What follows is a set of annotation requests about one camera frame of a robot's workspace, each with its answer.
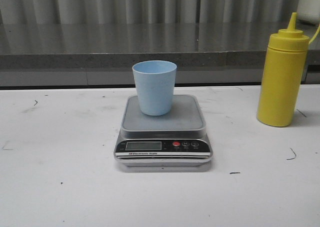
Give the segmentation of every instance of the scale control panel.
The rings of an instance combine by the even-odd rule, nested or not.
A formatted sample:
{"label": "scale control panel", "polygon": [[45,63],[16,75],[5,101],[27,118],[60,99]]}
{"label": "scale control panel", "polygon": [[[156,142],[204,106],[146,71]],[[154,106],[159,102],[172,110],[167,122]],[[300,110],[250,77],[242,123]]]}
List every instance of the scale control panel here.
{"label": "scale control panel", "polygon": [[119,159],[205,159],[210,154],[209,145],[200,139],[128,139],[115,149]]}

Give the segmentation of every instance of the bottle nozzle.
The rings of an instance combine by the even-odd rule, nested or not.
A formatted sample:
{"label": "bottle nozzle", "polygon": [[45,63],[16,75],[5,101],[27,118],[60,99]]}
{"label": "bottle nozzle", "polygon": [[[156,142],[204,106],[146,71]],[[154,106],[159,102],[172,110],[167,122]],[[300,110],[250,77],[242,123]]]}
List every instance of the bottle nozzle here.
{"label": "bottle nozzle", "polygon": [[296,21],[297,21],[297,12],[293,12],[291,15],[290,22],[288,24],[288,31],[295,31],[296,30]]}

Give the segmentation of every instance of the dark mark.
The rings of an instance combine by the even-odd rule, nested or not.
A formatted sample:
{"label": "dark mark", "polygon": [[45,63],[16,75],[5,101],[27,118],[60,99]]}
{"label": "dark mark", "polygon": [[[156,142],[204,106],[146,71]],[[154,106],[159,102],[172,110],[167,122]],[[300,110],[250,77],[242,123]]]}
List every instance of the dark mark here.
{"label": "dark mark", "polygon": [[299,111],[300,114],[302,114],[304,117],[307,118],[307,116],[304,113],[302,113],[300,110],[298,110],[298,109],[296,109],[296,110]]}
{"label": "dark mark", "polygon": [[290,148],[290,150],[294,153],[294,157],[293,158],[287,158],[286,160],[287,161],[291,161],[291,160],[294,160],[295,158],[297,158],[297,155],[296,153],[294,152],[294,150],[292,148]]}
{"label": "dark mark", "polygon": [[7,142],[4,143],[4,146],[2,147],[3,151],[13,151],[14,150],[13,148],[5,148],[9,142],[10,141],[8,140]]}

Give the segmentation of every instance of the red button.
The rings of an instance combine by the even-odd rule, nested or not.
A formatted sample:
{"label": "red button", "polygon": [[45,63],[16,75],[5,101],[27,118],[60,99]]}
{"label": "red button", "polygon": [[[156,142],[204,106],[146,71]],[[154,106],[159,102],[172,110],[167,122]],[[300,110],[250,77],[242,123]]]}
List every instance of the red button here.
{"label": "red button", "polygon": [[180,146],[180,142],[175,141],[175,142],[172,143],[172,145],[173,145],[173,146]]}

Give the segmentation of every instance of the yellow squeeze bottle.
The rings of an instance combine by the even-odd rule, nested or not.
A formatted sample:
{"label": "yellow squeeze bottle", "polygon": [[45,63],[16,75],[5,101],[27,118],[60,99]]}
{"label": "yellow squeeze bottle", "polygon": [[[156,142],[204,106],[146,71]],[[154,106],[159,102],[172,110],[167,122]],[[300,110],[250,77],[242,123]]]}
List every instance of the yellow squeeze bottle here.
{"label": "yellow squeeze bottle", "polygon": [[291,124],[310,38],[296,29],[292,13],[287,29],[270,36],[263,70],[257,119],[269,126]]}

